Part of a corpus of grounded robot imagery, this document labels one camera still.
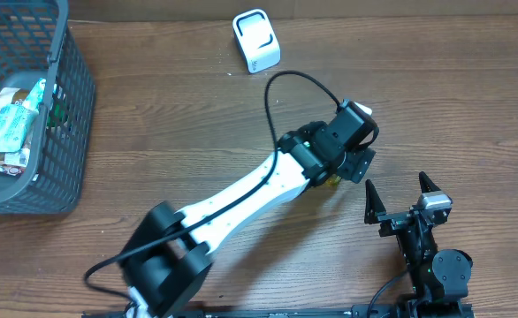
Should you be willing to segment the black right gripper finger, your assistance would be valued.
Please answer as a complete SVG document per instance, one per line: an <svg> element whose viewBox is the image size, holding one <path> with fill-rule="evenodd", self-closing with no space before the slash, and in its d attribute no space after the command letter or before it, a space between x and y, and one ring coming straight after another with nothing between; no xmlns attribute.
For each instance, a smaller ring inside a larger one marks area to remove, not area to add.
<svg viewBox="0 0 518 318"><path fill-rule="evenodd" d="M418 177L422 193L432 193L440 190L424 171L420 171Z"/></svg>
<svg viewBox="0 0 518 318"><path fill-rule="evenodd" d="M365 181L366 206L364 212L365 223L379 223L379 217L386 215L386 209L381 201L375 186L370 179Z"/></svg>

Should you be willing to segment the yellow Vim dish soap bottle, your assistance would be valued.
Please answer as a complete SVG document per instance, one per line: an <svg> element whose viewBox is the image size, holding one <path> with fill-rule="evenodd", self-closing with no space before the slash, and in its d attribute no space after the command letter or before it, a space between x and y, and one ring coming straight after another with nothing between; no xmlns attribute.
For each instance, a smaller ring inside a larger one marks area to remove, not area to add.
<svg viewBox="0 0 518 318"><path fill-rule="evenodd" d="M334 174L332 175L331 177L329 177L325 182L324 184L326 186L329 186L329 187L332 187L332 188L336 188L339 186L340 182L342 180L342 177Z"/></svg>

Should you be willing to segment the green lid white jar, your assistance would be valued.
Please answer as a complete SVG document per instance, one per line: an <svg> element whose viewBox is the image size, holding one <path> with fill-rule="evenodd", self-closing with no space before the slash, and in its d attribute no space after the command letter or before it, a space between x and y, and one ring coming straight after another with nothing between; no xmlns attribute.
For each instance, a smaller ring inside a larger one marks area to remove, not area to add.
<svg viewBox="0 0 518 318"><path fill-rule="evenodd" d="M59 121L61 124L67 123L68 115L65 113L65 106L63 104L57 103L51 108L51 112L52 114L49 115L46 124L48 128L56 128L57 121Z"/></svg>

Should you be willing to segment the colourful snack packet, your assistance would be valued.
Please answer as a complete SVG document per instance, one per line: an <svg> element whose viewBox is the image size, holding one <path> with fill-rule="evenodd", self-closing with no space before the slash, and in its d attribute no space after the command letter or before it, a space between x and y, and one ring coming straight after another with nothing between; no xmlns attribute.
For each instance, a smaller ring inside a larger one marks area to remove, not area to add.
<svg viewBox="0 0 518 318"><path fill-rule="evenodd" d="M30 150L22 148L13 153L0 153L0 173L9 176L22 174L28 165Z"/></svg>

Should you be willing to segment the green Kleenex tissue pack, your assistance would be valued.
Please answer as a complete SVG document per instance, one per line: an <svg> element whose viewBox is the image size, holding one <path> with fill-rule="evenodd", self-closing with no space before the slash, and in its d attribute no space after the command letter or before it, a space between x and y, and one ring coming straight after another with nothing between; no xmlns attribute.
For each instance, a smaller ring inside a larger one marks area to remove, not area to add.
<svg viewBox="0 0 518 318"><path fill-rule="evenodd" d="M46 79L40 78L28 93L25 100L22 102L22 106L29 110L38 113L40 111L40 104L42 103L44 90L46 85Z"/></svg>

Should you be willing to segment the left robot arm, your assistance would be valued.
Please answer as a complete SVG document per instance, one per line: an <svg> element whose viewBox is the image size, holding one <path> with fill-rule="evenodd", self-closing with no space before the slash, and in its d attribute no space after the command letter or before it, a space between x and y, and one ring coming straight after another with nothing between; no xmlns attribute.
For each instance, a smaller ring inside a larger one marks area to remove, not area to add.
<svg viewBox="0 0 518 318"><path fill-rule="evenodd" d="M119 262L133 302L127 317L168 317L202 287L220 247L261 214L330 177L362 180L377 137L370 108L345 100L330 122L284 134L259 167L214 196L174 209L164 201L142 219Z"/></svg>

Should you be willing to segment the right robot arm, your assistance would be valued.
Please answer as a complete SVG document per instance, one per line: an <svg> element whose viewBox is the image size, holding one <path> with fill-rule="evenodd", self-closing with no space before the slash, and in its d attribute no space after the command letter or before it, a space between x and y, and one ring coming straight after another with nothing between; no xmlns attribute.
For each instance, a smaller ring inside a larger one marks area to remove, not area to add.
<svg viewBox="0 0 518 318"><path fill-rule="evenodd" d="M379 236L397 239L406 268L385 283L372 297L367 317L469 318L475 315L468 296L473 260L460 249L440 250L432 230L447 222L453 200L434 184L425 172L418 175L421 194L408 210L389 214L376 187L365 181L364 222L377 224ZM409 276L412 292L400 295L384 309L377 308L380 296L404 276Z"/></svg>

